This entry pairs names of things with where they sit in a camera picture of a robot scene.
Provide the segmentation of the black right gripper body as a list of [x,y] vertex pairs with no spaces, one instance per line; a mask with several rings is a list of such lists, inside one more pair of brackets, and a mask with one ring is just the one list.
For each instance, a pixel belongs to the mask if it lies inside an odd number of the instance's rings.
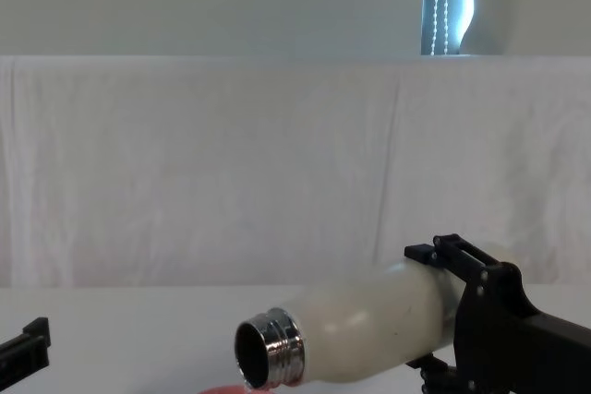
[[477,393],[590,391],[590,329],[536,308],[511,263],[472,274],[453,348],[459,376]]

